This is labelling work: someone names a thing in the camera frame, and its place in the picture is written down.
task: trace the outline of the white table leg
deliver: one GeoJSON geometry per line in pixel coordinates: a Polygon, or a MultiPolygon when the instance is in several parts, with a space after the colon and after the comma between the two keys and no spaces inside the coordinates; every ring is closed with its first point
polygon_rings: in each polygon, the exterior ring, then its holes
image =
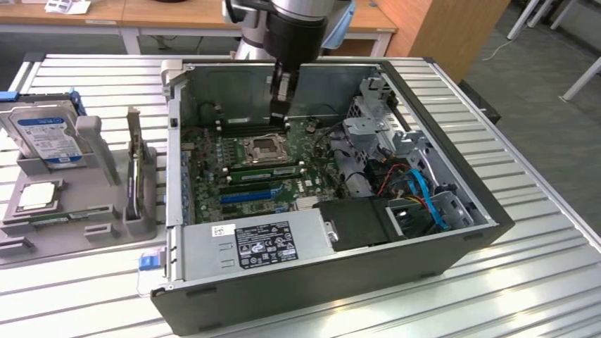
{"type": "Polygon", "coordinates": [[[544,3],[542,4],[540,8],[538,9],[538,12],[535,12],[534,17],[527,22],[527,27],[534,28],[535,24],[540,20],[542,16],[544,15],[546,11],[548,10],[548,7],[551,6],[552,0],[544,0],[544,3]]]}
{"type": "Polygon", "coordinates": [[[601,70],[601,58],[596,59],[596,61],[592,63],[586,72],[583,72],[578,81],[575,81],[575,83],[571,85],[571,88],[564,92],[562,96],[564,101],[572,99],[574,95],[578,93],[578,91],[582,89],[583,85],[590,81],[590,79],[592,79],[592,76],[598,73],[599,70],[601,70]]]}
{"type": "Polygon", "coordinates": [[[387,50],[387,45],[390,43],[390,38],[393,33],[382,33],[377,36],[377,40],[373,43],[371,54],[373,57],[382,57],[387,50]]]}
{"type": "Polygon", "coordinates": [[[121,34],[122,44],[125,45],[127,54],[139,55],[138,29],[135,27],[119,27],[118,32],[121,34]]]}
{"type": "Polygon", "coordinates": [[[560,11],[559,15],[556,16],[556,18],[552,21],[551,30],[554,30],[556,28],[556,26],[559,26],[559,22],[563,19],[564,14],[570,10],[571,6],[575,4],[575,1],[576,0],[570,0],[570,2],[567,2],[567,5],[564,5],[563,10],[560,11]]]}
{"type": "Polygon", "coordinates": [[[539,0],[528,0],[526,9],[522,12],[522,15],[519,15],[519,18],[516,19],[515,25],[512,25],[512,28],[510,29],[510,32],[507,34],[507,39],[512,40],[516,37],[516,33],[519,32],[523,23],[527,20],[528,15],[531,14],[531,12],[534,11],[534,7],[538,4],[539,0]]]}

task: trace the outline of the hard drive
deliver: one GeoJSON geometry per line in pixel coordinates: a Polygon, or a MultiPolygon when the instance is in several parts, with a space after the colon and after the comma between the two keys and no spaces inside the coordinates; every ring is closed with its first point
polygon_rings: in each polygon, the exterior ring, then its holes
{"type": "Polygon", "coordinates": [[[5,128],[23,158],[41,158],[49,169],[83,165],[90,153],[77,136],[77,117],[85,115],[77,92],[59,95],[19,95],[0,103],[0,126],[5,128]]]}

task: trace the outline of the gray carpet floor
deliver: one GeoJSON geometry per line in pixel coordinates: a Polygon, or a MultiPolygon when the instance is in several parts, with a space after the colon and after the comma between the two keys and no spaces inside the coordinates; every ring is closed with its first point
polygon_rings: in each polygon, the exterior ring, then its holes
{"type": "MultiPolygon", "coordinates": [[[[538,25],[524,29],[494,58],[495,48],[519,10],[507,8],[472,63],[466,82],[500,114],[498,127],[544,179],[601,233],[601,77],[571,102],[558,96],[592,64],[592,55],[562,35],[538,25]]],[[[143,54],[226,54],[233,38],[178,37],[158,50],[141,37],[143,54]]],[[[61,54],[123,54],[121,39],[101,35],[0,34],[0,89],[7,88],[27,51],[61,54]]]]}

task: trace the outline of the paper on desk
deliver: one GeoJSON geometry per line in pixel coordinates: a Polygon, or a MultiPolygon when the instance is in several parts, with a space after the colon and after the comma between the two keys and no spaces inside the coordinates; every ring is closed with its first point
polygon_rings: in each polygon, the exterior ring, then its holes
{"type": "Polygon", "coordinates": [[[89,1],[47,0],[43,9],[46,13],[85,14],[89,7],[89,1]]]}

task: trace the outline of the ribbed metal surface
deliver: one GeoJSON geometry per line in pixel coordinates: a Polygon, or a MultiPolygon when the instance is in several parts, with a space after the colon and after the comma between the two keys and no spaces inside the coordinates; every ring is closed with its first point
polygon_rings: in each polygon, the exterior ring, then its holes
{"type": "MultiPolygon", "coordinates": [[[[598,238],[482,115],[464,104],[435,66],[418,58],[391,62],[515,220],[515,227],[438,277],[197,337],[599,335],[598,238]]],[[[102,136],[114,149],[125,146],[127,138],[126,106],[138,106],[145,139],[161,152],[166,110],[158,95],[158,65],[155,56],[47,55],[25,84],[30,83],[29,92],[35,93],[74,86],[87,113],[103,119],[102,136]]],[[[398,109],[410,126],[418,128],[403,107],[398,109]]],[[[0,136],[3,213],[17,174],[17,152],[5,134],[0,136]]],[[[158,163],[157,191],[162,194],[163,158],[158,163]]],[[[161,201],[162,196],[157,196],[158,204],[161,201]]],[[[135,259],[149,247],[113,249],[2,270],[0,337],[167,337],[167,325],[135,291],[135,259]]]]}

